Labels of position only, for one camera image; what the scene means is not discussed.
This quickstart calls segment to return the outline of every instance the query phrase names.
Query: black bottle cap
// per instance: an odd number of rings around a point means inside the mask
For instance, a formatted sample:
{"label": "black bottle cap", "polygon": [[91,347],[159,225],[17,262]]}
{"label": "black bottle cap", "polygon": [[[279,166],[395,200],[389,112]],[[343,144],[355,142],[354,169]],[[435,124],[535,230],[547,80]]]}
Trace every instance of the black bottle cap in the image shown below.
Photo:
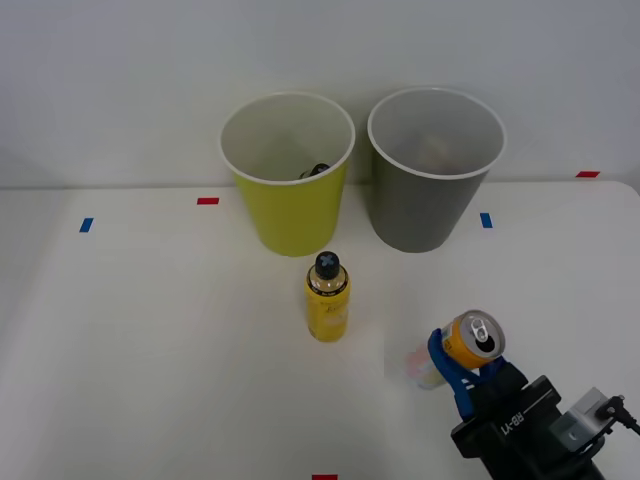
{"label": "black bottle cap", "polygon": [[309,176],[313,177],[314,175],[322,173],[325,170],[328,170],[329,168],[331,168],[331,167],[329,167],[329,165],[327,165],[326,163],[319,163],[319,164],[317,164],[315,167],[313,167],[311,169],[311,175],[309,175]]}
{"label": "black bottle cap", "polygon": [[340,259],[333,252],[322,252],[316,257],[316,275],[323,280],[336,278],[340,273]]}

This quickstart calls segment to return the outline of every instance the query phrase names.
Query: white wall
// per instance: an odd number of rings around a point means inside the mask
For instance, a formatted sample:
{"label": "white wall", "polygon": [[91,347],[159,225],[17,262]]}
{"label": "white wall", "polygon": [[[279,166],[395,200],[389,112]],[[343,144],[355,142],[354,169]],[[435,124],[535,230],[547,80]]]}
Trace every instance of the white wall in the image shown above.
{"label": "white wall", "polygon": [[226,184],[239,103],[309,89],[361,125],[412,84],[502,115],[494,177],[624,177],[639,21],[637,0],[0,0],[0,186]]}

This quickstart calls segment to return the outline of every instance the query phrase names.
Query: cable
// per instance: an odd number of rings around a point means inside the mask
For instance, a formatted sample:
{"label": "cable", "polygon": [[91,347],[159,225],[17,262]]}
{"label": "cable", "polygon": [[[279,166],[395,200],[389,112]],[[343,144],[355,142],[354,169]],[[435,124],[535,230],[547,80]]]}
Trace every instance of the cable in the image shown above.
{"label": "cable", "polygon": [[636,432],[638,435],[640,435],[640,426],[638,426],[637,423],[634,423],[632,425],[625,425],[625,427],[630,428],[631,430],[633,430],[634,432]]}
{"label": "cable", "polygon": [[611,397],[602,406],[596,410],[596,417],[601,420],[609,420],[612,418],[616,422],[621,423],[630,430],[640,435],[640,426],[638,421],[631,416],[629,411],[624,408],[624,397],[618,395]]}

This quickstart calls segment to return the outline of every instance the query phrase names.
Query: red tape marker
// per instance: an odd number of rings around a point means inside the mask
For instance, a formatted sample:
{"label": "red tape marker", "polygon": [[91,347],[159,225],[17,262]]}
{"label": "red tape marker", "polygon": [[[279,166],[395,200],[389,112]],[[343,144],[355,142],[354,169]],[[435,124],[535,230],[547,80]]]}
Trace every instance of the red tape marker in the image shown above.
{"label": "red tape marker", "polygon": [[200,197],[198,205],[217,205],[220,202],[218,197]]}
{"label": "red tape marker", "polygon": [[596,178],[598,175],[600,175],[600,172],[595,172],[593,170],[583,170],[581,172],[578,172],[576,178]]}

